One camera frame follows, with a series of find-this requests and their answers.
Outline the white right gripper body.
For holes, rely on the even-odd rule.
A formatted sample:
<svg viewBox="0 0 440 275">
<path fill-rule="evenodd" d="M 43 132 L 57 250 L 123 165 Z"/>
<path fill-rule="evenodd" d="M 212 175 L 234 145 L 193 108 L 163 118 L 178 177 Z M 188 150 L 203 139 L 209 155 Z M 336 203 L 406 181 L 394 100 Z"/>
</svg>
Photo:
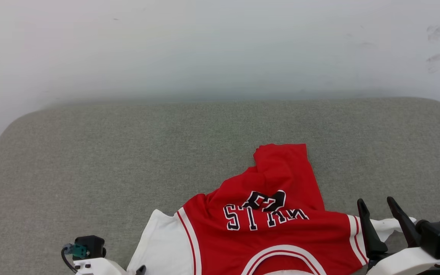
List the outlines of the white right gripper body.
<svg viewBox="0 0 440 275">
<path fill-rule="evenodd" d="M 395 254 L 388 254 L 387 247 L 367 247 L 366 254 L 370 260 L 366 275 L 440 275 L 440 252 L 435 258 L 421 247 Z"/>
</svg>

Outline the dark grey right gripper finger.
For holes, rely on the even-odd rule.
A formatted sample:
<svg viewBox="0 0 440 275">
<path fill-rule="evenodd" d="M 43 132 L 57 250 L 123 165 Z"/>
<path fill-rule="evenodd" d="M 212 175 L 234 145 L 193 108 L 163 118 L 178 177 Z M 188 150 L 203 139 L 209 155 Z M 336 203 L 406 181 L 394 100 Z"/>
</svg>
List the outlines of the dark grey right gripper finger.
<svg viewBox="0 0 440 275">
<path fill-rule="evenodd" d="M 362 198 L 357 200 L 357 207 L 362 227 L 366 256 L 370 261 L 379 261 L 386 256 L 388 248 L 386 244 L 380 240 L 377 231 L 371 222 L 368 207 Z"/>
<path fill-rule="evenodd" d="M 398 203 L 393 197 L 391 196 L 387 197 L 387 204 L 390 208 L 393 217 L 398 221 L 401 227 L 408 248 L 419 247 L 421 241 L 421 235 L 417 232 L 416 225 L 414 224 L 414 222 L 403 211 L 403 209 L 398 205 Z"/>
</svg>

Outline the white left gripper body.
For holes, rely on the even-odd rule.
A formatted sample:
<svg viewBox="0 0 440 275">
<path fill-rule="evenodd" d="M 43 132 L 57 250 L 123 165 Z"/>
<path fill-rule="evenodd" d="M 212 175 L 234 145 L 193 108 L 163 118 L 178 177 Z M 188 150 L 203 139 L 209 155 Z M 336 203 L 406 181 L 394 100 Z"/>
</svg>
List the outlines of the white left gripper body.
<svg viewBox="0 0 440 275">
<path fill-rule="evenodd" d="M 129 275 L 115 261 L 102 257 L 75 260 L 73 263 L 77 270 L 76 275 Z"/>
</svg>

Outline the red and white basketball jersey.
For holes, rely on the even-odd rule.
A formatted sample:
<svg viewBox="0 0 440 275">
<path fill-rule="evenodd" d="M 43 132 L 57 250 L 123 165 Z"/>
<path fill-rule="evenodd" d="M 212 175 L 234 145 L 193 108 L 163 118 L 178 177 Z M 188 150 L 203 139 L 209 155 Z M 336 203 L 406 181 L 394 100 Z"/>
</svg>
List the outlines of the red and white basketball jersey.
<svg viewBox="0 0 440 275">
<path fill-rule="evenodd" d="M 368 264 L 359 217 L 325 210 L 306 144 L 253 156 L 253 167 L 173 216 L 155 210 L 127 272 L 352 275 Z"/>
</svg>

